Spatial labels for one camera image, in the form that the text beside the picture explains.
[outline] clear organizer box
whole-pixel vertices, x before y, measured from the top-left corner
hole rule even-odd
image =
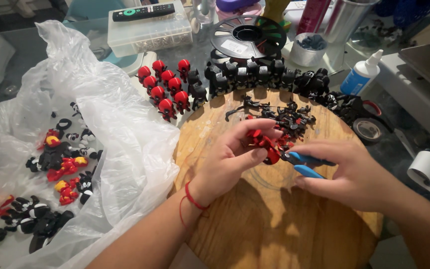
[[[162,4],[173,4],[175,13],[136,21],[114,22],[112,21],[112,13],[120,12],[120,10],[109,11],[107,43],[117,57],[192,42],[192,28],[180,0]]]

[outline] round wooden board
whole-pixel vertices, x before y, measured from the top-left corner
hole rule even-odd
[[[246,113],[225,113],[241,106],[241,95],[272,106],[286,106],[293,98],[299,107],[312,107],[316,124],[308,127],[305,141],[316,138],[351,140],[362,145],[356,134],[325,107],[287,91],[236,90],[206,103],[182,125],[174,153],[180,173],[179,190],[194,178],[212,143],[245,118]],[[331,178],[337,167],[315,170]],[[293,186],[299,174],[280,160],[260,164],[242,174],[237,185],[218,198],[201,217],[189,247],[212,269],[225,268],[358,268],[371,257],[382,226],[382,215],[354,211]]]

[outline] plastic bag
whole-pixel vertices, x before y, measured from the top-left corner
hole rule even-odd
[[[19,175],[21,159],[49,128],[51,107],[66,100],[77,102],[104,153],[92,178],[94,194],[75,218],[50,244],[9,268],[84,268],[166,199],[179,171],[172,159],[179,130],[137,93],[126,73],[99,62],[80,32],[58,21],[36,25],[49,58],[25,74],[15,99],[0,103],[0,136],[8,139],[0,159],[19,152],[19,160],[9,158],[2,171]],[[30,120],[21,118],[26,113]],[[8,192],[18,185],[4,180]]]

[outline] fingernail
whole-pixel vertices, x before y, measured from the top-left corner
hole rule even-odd
[[[268,154],[268,151],[264,148],[257,148],[255,154],[257,155],[258,158],[265,158]]]
[[[295,185],[296,185],[297,187],[301,188],[301,189],[304,189],[304,187],[305,187],[305,182],[304,182],[304,180],[303,180],[303,179],[301,179],[301,178],[296,178],[296,179],[295,179]]]

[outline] green button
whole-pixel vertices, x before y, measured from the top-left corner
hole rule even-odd
[[[128,10],[124,11],[124,15],[132,15],[134,13],[135,13],[135,10],[133,10],[133,9],[128,9]]]

